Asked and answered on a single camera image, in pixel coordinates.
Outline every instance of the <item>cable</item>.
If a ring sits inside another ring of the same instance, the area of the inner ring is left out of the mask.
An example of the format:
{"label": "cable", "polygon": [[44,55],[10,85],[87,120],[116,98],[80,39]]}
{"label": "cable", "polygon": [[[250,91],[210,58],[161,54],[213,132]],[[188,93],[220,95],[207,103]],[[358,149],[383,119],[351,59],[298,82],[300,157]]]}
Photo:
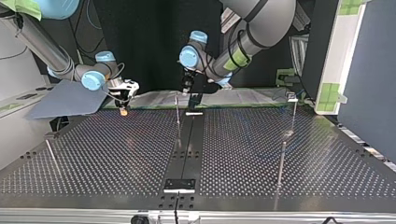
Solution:
{"label": "cable", "polygon": [[93,24],[93,22],[91,21],[90,12],[89,12],[89,9],[90,9],[90,2],[91,2],[91,0],[88,0],[88,4],[87,4],[87,19],[88,19],[88,22],[89,22],[89,23],[91,24],[91,26],[94,27],[95,29],[102,30],[102,27],[96,26],[96,25]]}
{"label": "cable", "polygon": [[244,30],[240,30],[238,32],[237,38],[236,38],[236,42],[238,43],[238,47],[241,50],[242,54],[245,56],[245,58],[247,59],[247,65],[245,66],[241,66],[239,65],[235,59],[233,58],[233,53],[231,52],[231,43],[232,43],[232,39],[233,39],[233,33],[235,32],[236,28],[238,27],[239,23],[241,22],[242,19],[239,19],[235,25],[233,26],[233,29],[230,32],[230,35],[228,36],[228,45],[227,45],[227,49],[228,49],[228,54],[230,56],[231,61],[233,62],[233,64],[235,64],[235,66],[237,66],[238,68],[242,69],[248,66],[248,63],[250,63],[250,57],[248,57],[248,55],[246,54],[243,46],[242,46],[242,41],[241,41],[241,34],[244,33]]}
{"label": "cable", "polygon": [[78,19],[77,19],[77,22],[76,22],[76,27],[73,28],[73,23],[71,22],[70,18],[68,18],[68,22],[69,22],[70,28],[72,29],[73,37],[74,37],[74,39],[75,39],[75,43],[76,43],[76,45],[77,45],[77,48],[81,51],[81,54],[82,54],[82,55],[85,54],[85,56],[86,56],[87,58],[89,58],[90,56],[87,55],[87,54],[89,54],[89,53],[94,53],[95,51],[97,51],[97,50],[99,49],[100,45],[102,44],[102,42],[105,40],[105,38],[102,37],[102,38],[99,40],[99,42],[96,44],[95,48],[92,49],[92,50],[85,50],[85,49],[78,43],[78,40],[77,40],[77,31],[78,31],[79,23],[80,23],[80,21],[81,21],[81,16],[82,16],[82,12],[83,12],[83,9],[84,9],[85,1],[86,1],[86,0],[83,0],[83,1],[82,1],[81,10],[80,10],[79,13],[78,13]]}
{"label": "cable", "polygon": [[125,63],[119,63],[119,64],[117,64],[117,67],[119,68],[119,72],[114,76],[114,77],[112,77],[111,79],[114,79],[114,78],[117,78],[117,77],[119,77],[120,76],[120,74],[121,74],[121,72],[124,70],[124,68],[125,68]]}
{"label": "cable", "polygon": [[126,101],[117,99],[117,97],[114,97],[114,96],[111,95],[110,93],[104,91],[104,90],[103,90],[103,86],[101,87],[101,91],[104,92],[108,97],[112,98],[113,100],[119,101],[119,102],[121,102],[121,103],[128,103],[128,102],[130,102],[131,100],[134,99],[134,97],[132,97],[131,99],[126,100]]}
{"label": "cable", "polygon": [[[290,54],[292,54],[292,52],[293,52],[293,49],[292,49],[291,44],[290,44]],[[297,68],[297,64],[294,61],[294,57],[293,56],[291,56],[291,61],[293,63],[293,67]],[[295,75],[297,75],[297,77],[300,79],[300,84],[303,86],[303,89],[305,90],[306,95],[309,97],[309,100],[312,102],[313,105],[316,105],[314,100],[312,99],[311,95],[309,95],[309,92],[306,90],[306,87],[305,87],[305,85],[303,83],[303,79],[301,78],[301,76],[300,76],[299,72],[297,71],[297,69],[294,72],[295,72]]]}
{"label": "cable", "polygon": [[4,58],[0,58],[0,60],[5,60],[5,59],[11,59],[11,58],[18,57],[18,56],[22,55],[24,52],[26,52],[26,50],[27,50],[27,47],[25,47],[24,50],[22,52],[20,52],[20,53],[17,53],[17,54],[12,55],[12,56],[7,56],[7,57],[4,57]]}
{"label": "cable", "polygon": [[178,215],[177,215],[178,195],[179,195],[179,193],[177,194],[177,199],[176,199],[176,204],[175,204],[175,211],[174,211],[174,213],[175,213],[175,223],[176,224],[178,224]]}
{"label": "cable", "polygon": [[301,79],[301,77],[298,74],[296,74],[296,75],[300,79],[300,83],[303,86],[303,89],[305,90],[306,95],[309,97],[309,100],[312,102],[313,105],[316,105],[315,101],[312,99],[312,97],[309,95],[308,91],[306,90],[306,88],[304,86],[304,83],[303,83],[303,80]]}

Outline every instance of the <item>perforated metal table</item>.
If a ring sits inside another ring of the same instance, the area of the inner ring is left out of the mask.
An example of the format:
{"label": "perforated metal table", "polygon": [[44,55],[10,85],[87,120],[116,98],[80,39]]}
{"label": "perforated metal table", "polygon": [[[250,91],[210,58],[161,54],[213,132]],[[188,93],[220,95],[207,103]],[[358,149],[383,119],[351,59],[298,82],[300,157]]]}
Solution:
{"label": "perforated metal table", "polygon": [[[288,107],[211,108],[176,120],[175,110],[80,118],[50,141],[55,160],[43,143],[0,171],[0,216],[8,208],[396,213],[396,174],[307,108],[295,117]],[[195,193],[163,193],[175,178],[195,179]]]}

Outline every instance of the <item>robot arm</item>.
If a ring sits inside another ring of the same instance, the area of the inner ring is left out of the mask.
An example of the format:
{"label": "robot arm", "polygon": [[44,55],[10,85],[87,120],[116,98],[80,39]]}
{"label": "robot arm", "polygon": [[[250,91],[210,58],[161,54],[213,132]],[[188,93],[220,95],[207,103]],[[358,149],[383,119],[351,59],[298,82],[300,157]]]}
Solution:
{"label": "robot arm", "polygon": [[53,77],[81,82],[90,91],[99,91],[107,83],[110,94],[118,99],[116,105],[120,109],[126,108],[139,89],[137,83],[121,79],[121,71],[110,51],[97,53],[94,66],[78,64],[35,18],[15,13],[0,4],[0,21],[48,66],[49,74]]}
{"label": "robot arm", "polygon": [[221,2],[244,18],[246,29],[238,32],[236,41],[229,42],[228,48],[216,60],[205,52],[207,35],[200,31],[191,32],[189,43],[179,55],[185,68],[198,70],[216,82],[230,77],[234,70],[248,66],[255,54],[280,41],[291,26],[296,8],[296,0]]}

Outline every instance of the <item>white wall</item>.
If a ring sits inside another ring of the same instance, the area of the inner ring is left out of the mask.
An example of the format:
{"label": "white wall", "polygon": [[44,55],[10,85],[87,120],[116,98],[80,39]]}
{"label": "white wall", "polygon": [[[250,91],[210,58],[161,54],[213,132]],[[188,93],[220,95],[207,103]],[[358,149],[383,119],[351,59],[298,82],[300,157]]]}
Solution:
{"label": "white wall", "polygon": [[0,170],[38,146],[44,141],[44,135],[51,132],[48,119],[25,118],[33,106],[0,119]]}
{"label": "white wall", "polygon": [[[0,59],[18,54],[24,48],[25,45],[0,22]],[[0,78],[0,101],[46,84],[30,50],[15,58],[0,60]]]}
{"label": "white wall", "polygon": [[[0,106],[8,104],[17,95],[46,85],[30,50],[15,58],[1,60],[22,52],[24,48],[25,45],[0,22]],[[48,120],[24,118],[33,106],[0,118],[0,170],[40,144],[44,134],[50,132]]]}

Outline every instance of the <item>vertical metal pin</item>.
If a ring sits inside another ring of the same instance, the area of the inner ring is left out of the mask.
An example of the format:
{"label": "vertical metal pin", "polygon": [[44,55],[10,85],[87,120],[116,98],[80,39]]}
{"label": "vertical metal pin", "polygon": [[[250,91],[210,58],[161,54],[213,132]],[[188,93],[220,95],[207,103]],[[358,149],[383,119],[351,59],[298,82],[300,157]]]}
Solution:
{"label": "vertical metal pin", "polygon": [[294,116],[296,116],[297,103],[298,103],[298,101],[296,101],[296,102],[294,103],[293,118],[294,118]]}
{"label": "vertical metal pin", "polygon": [[280,164],[279,164],[279,174],[277,176],[277,186],[280,187],[282,185],[282,174],[283,174],[283,163],[285,160],[286,153],[286,142],[282,143],[282,151],[280,153]]}
{"label": "vertical metal pin", "polygon": [[49,149],[50,156],[52,157],[53,160],[56,160],[55,155],[53,154],[53,151],[52,151],[52,146],[50,145],[50,140],[46,139],[46,143],[47,143],[47,147]]}
{"label": "vertical metal pin", "polygon": [[180,114],[178,113],[178,92],[175,95],[175,105],[176,105],[176,113],[177,113],[177,125],[180,125]]}

